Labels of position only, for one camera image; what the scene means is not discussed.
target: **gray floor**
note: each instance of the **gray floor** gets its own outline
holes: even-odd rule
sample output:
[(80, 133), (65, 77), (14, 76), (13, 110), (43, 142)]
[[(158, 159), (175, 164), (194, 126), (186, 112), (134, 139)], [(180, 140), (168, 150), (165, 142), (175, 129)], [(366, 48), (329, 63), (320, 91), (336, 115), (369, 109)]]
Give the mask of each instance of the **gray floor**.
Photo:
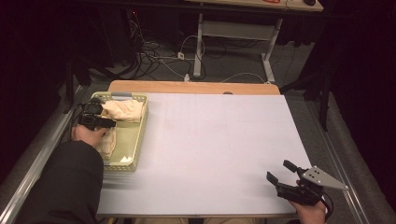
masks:
[[(186, 58), (194, 56), (191, 51), (193, 42), (191, 39), (186, 42), (183, 48)], [(207, 42), (205, 40), (206, 49), (203, 62), (206, 78), (201, 81), (220, 82), (225, 80), (226, 82), (242, 83), (263, 83), (265, 81), (261, 53), (266, 50), (266, 42), (233, 41), (221, 44), (217, 42), (219, 41), (213, 39), (207, 39)], [(224, 43), (227, 46), (226, 52), (223, 47)], [(169, 49), (158, 44), (160, 43), (156, 42), (148, 46), (159, 47), (156, 51), (161, 56), (171, 54)], [(281, 87), (296, 80), (312, 47), (313, 45), (295, 48), (292, 43), (275, 47), (270, 62), (273, 66), (276, 85)], [(157, 70), (140, 79), (183, 81), (185, 74), (189, 71), (189, 64), (167, 63), (170, 61), (163, 59), (163, 63)], [(92, 92), (107, 90), (108, 80), (97, 76), (93, 79), (92, 85), (86, 89), (85, 98), (81, 100), (88, 99), (87, 97), (90, 97)], [(317, 102), (306, 102), (302, 91), (289, 91), (285, 95), (311, 163), (351, 187), (349, 192), (326, 189), (334, 202), (334, 212), (328, 223), (396, 223), (395, 213), (385, 201), (384, 195), (361, 158), (332, 95), (329, 102), (329, 131), (326, 133), (318, 125)], [(0, 186), (0, 210), (3, 211), (6, 208), (36, 155), (56, 128), (54, 124), (62, 116), (63, 110), (64, 104), (60, 104), (35, 141), (27, 148), (7, 180)], [(267, 221), (270, 224), (287, 222), (286, 219), (269, 219)]]

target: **black backdrop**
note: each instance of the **black backdrop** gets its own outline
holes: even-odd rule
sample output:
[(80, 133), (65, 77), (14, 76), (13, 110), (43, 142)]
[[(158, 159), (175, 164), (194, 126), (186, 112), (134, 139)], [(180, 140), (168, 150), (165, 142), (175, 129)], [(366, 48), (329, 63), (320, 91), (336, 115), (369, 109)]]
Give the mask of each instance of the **black backdrop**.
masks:
[[(340, 112), (396, 211), (396, 1), (338, 1), (333, 13), (354, 19), (327, 23), (300, 79), (333, 72), (331, 90)], [(323, 70), (335, 51), (335, 62)]]
[[(130, 60), (120, 20), (114, 8), (0, 2), (0, 183), (58, 106), (72, 58), (83, 55), (103, 67)], [(88, 73), (88, 66), (74, 72)]]

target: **white table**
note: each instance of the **white table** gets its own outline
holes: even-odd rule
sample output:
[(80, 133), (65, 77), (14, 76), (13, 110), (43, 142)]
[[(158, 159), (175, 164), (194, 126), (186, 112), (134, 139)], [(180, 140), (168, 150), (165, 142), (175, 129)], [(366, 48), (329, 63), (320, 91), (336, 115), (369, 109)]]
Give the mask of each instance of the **white table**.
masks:
[(148, 93), (148, 110), (137, 170), (106, 174), (99, 216), (295, 215), (265, 178), (294, 185), (283, 160), (310, 167), (284, 96)]

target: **towel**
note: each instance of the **towel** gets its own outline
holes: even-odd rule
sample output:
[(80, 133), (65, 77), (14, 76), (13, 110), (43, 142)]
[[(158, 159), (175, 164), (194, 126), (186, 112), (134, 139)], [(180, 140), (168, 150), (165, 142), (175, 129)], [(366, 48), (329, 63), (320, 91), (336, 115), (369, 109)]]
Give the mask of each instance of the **towel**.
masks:
[(124, 120), (127, 122), (140, 122), (142, 118), (143, 102), (106, 101), (103, 105), (104, 115), (110, 119)]
[(116, 147), (116, 128), (107, 130), (105, 135), (102, 137), (100, 144), (96, 147), (96, 150), (102, 156), (104, 160), (110, 160), (113, 154), (114, 148)]
[[(136, 100), (106, 101), (103, 107), (102, 117), (127, 122), (140, 122), (143, 112), (143, 102)], [(111, 128), (102, 137), (101, 143), (96, 150), (104, 160), (109, 160), (116, 147), (116, 128)]]

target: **yellow tray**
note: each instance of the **yellow tray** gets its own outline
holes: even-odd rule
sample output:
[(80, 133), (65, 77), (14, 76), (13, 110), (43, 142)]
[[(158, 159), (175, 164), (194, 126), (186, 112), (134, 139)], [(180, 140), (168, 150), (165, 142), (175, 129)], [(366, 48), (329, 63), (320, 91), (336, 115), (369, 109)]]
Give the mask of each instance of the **yellow tray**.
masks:
[(109, 100), (136, 100), (143, 102), (143, 113), (140, 123), (117, 121), (116, 147), (109, 160), (104, 160), (105, 171), (134, 172), (139, 159), (143, 135), (149, 114), (148, 97), (132, 92), (98, 91), (92, 95), (104, 102)]

